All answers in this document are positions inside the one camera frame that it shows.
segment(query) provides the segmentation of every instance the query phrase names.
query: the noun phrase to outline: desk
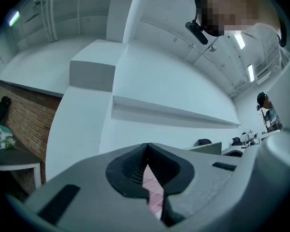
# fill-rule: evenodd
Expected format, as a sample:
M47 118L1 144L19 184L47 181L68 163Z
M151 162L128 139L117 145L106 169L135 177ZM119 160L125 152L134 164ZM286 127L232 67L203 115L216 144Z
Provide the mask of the desk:
M199 152L199 153L212 154L212 155L221 155L221 147L222 147L222 143L220 142L220 143L209 144L209 145L194 146L192 148L188 148L185 150L190 150L190 151Z
M234 156L242 156L242 154L244 153L245 149L247 147L244 145L234 145L231 146L227 149L224 149L221 154L224 156L229 156L229 155L234 155Z
M264 139L264 138L266 138L266 137L269 137L269 136L271 136L271 135L273 135L273 134L276 134L276 133L279 133L279 132L280 132L280 130L275 130L275 131L272 131L272 132L268 132L268 133L266 133L266 134L258 135L257 138L259 138L260 140L262 140L262 139Z
M41 186L41 160L31 152L24 150L25 148L22 147L22 144L15 138L15 136L13 138L16 141L15 146L17 148L9 150L0 149L0 171L33 168L34 183L37 189Z

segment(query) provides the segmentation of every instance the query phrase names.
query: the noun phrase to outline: black rectangle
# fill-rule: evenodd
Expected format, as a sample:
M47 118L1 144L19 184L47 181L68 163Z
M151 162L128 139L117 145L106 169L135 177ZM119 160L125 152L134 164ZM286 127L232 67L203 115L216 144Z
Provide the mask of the black rectangle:
M212 166L217 167L217 168L221 168L221 169L225 169L225 170L229 170L229 171L234 171L236 169L235 165L230 165L230 164L226 164L223 162L215 162Z
M60 192L43 208L39 216L51 224L56 224L69 204L72 202L80 188L75 185L66 185Z

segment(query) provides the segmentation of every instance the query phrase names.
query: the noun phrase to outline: black table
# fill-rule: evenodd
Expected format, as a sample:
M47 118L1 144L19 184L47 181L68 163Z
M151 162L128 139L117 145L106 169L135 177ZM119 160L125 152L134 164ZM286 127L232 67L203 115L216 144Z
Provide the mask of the black table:
M12 149L0 149L0 171L13 171L33 168L35 187L41 186L40 163L37 156L23 149L21 143L16 140L16 147Z

